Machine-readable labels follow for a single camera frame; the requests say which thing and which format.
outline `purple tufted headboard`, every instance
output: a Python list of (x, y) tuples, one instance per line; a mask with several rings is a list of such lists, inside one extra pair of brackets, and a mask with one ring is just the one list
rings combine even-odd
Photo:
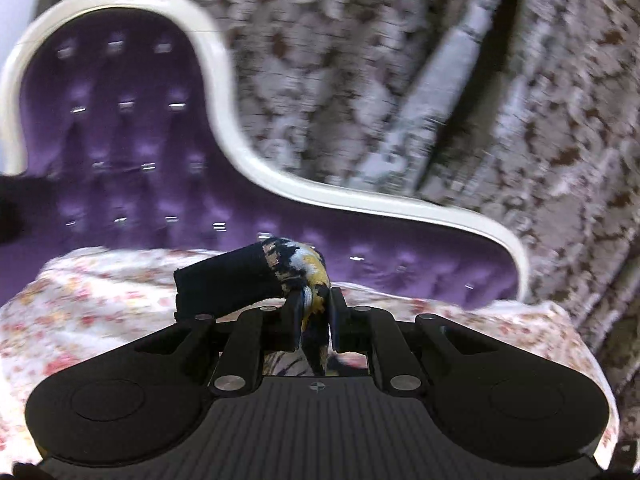
[(54, 31), (28, 63), (19, 117), (28, 170), (0, 193), (28, 230), (0, 246), (0, 300), (74, 248), (225, 251), (269, 234), (317, 246), (334, 282), (465, 308), (517, 295), (516, 264), (489, 238), (297, 202), (239, 173), (188, 36), (159, 14), (93, 10)]

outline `brown floral curtain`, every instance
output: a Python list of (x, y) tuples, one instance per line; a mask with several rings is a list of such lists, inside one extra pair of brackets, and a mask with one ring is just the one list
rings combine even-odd
[(512, 229), (640, 436), (640, 0), (195, 1), (265, 158)]

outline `bed sheet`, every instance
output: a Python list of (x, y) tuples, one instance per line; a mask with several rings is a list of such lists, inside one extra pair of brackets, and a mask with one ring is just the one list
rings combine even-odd
[[(155, 332), (174, 322), (174, 270), (218, 253), (213, 251), (85, 248), (51, 260), (20, 294), (0, 308), (0, 472), (11, 464), (39, 462), (24, 421), (24, 404), (47, 376)], [(612, 391), (593, 355), (554, 303), (529, 306), (498, 301), (472, 312), (436, 301), (388, 296), (351, 283), (334, 283), (347, 304), (368, 304), (411, 321), (434, 313), (589, 376), (607, 396), (610, 417), (596, 451), (609, 465), (618, 439), (619, 417)], [(261, 304), (281, 304), (269, 300)], [(221, 320), (235, 319), (239, 312)], [(359, 354), (340, 354), (364, 366)], [(276, 352), (265, 374), (301, 375), (301, 352)]]

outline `bed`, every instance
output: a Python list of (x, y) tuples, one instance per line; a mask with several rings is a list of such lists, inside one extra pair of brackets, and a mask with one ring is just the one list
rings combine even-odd
[[(38, 459), (22, 411), (44, 377), (170, 324), (175, 269), (272, 235), (318, 247), (350, 304), (437, 312), (591, 376), (610, 403), (596, 453), (609, 463), (613, 395), (566, 313), (522, 303), (518, 239), (460, 208), (275, 171), (190, 0), (63, 0), (12, 51), (0, 107), (0, 198), (22, 225), (0, 245), (0, 469)], [(265, 373), (283, 369), (273, 356)]]

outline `ribbed gray panel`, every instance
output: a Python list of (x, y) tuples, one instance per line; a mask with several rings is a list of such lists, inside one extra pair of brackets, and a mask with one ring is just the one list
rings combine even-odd
[(213, 404), (203, 423), (162, 456), (122, 468), (45, 460), (59, 480), (586, 480), (587, 458), (514, 468), (449, 441), (415, 399), (381, 393), (369, 377), (264, 378), (260, 389)]

